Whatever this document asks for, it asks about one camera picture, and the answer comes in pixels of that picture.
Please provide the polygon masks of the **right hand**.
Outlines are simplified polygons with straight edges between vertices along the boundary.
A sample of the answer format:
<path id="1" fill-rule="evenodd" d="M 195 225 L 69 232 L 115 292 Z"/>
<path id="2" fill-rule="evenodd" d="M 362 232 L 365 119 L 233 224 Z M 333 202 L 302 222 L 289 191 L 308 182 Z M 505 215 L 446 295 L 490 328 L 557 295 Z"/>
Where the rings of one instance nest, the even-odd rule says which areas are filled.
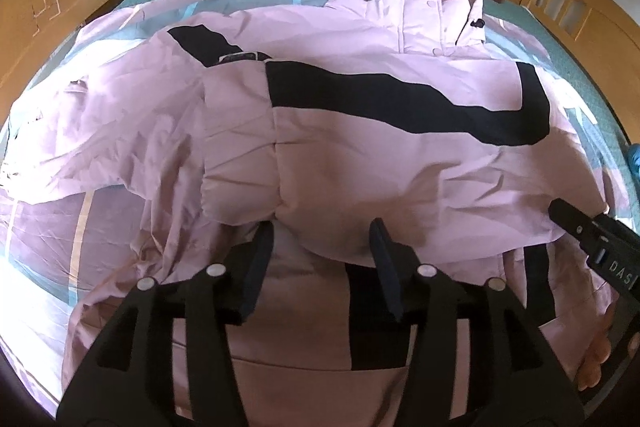
<path id="1" fill-rule="evenodd" d="M 616 303 L 611 303 L 602 317 L 600 326 L 591 341 L 585 358 L 582 360 L 576 374 L 576 383 L 579 391 L 596 387 L 602 376 L 602 365 L 608 361 L 612 352 L 611 341 L 608 339 L 614 319 Z"/>

